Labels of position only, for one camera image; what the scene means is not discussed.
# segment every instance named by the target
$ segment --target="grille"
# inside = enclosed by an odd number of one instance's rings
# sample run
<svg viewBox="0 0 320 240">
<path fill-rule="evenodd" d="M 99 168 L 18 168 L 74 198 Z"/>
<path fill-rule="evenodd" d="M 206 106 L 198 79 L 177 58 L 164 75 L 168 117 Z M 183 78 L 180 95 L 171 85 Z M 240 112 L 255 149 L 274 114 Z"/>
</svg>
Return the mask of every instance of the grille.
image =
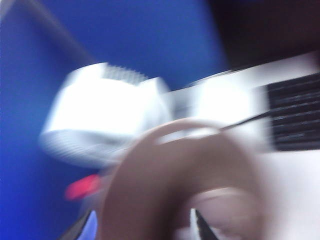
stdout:
<svg viewBox="0 0 320 240">
<path fill-rule="evenodd" d="M 275 147 L 320 149 L 320 73 L 267 85 Z"/>
</svg>

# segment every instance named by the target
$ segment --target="blue wall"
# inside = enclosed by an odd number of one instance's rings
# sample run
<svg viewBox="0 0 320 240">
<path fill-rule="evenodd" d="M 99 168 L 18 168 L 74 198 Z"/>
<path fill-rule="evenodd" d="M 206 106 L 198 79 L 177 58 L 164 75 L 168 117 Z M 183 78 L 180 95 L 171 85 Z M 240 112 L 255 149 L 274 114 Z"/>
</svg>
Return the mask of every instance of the blue wall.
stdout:
<svg viewBox="0 0 320 240">
<path fill-rule="evenodd" d="M 227 69 L 206 3 L 43 2 L 97 62 L 162 76 L 178 89 Z M 52 100 L 82 67 L 16 2 L 1 22 L 1 239 L 53 240 L 78 216 L 65 187 L 95 170 L 56 161 L 38 147 Z"/>
</svg>

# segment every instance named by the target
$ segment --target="wire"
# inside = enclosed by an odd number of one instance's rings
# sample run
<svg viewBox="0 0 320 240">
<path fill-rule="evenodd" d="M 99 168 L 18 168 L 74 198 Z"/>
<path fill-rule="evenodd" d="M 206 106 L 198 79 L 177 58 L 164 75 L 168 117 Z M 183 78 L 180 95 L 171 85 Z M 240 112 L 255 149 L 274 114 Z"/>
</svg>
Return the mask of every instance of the wire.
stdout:
<svg viewBox="0 0 320 240">
<path fill-rule="evenodd" d="M 251 121 L 254 121 L 254 120 L 258 120 L 258 119 L 263 119 L 263 118 L 269 117 L 270 115 L 271 115 L 271 111 L 267 111 L 267 112 L 264 112 L 264 113 L 262 113 L 262 114 L 259 114 L 259 115 L 256 115 L 256 116 L 247 118 L 247 119 L 242 120 L 242 121 L 239 121 L 239 122 L 237 122 L 237 123 L 234 123 L 234 124 L 231 124 L 231 125 L 222 127 L 222 128 L 220 128 L 220 130 L 221 130 L 221 131 L 229 130 L 229 129 L 232 129 L 232 128 L 234 128 L 234 127 L 240 126 L 240 125 L 242 125 L 242 124 L 246 124 L 246 123 L 251 122 Z"/>
</svg>

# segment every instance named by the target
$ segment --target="dark background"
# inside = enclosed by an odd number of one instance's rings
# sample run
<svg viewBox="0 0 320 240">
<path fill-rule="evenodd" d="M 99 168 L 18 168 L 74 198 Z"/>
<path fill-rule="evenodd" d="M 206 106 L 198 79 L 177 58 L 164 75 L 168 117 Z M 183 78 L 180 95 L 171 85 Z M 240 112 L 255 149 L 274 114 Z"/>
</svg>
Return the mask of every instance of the dark background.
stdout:
<svg viewBox="0 0 320 240">
<path fill-rule="evenodd" d="M 320 49 L 320 0 L 208 0 L 231 69 Z"/>
</svg>

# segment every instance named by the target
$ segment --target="red object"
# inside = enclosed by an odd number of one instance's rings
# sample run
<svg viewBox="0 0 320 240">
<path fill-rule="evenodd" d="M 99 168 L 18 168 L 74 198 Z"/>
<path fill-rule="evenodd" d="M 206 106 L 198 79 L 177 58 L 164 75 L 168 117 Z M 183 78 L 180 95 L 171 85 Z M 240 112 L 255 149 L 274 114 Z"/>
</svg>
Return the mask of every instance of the red object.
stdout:
<svg viewBox="0 0 320 240">
<path fill-rule="evenodd" d="M 100 177 L 97 174 L 86 176 L 71 183 L 65 190 L 64 196 L 69 201 L 83 199 L 100 189 Z"/>
</svg>

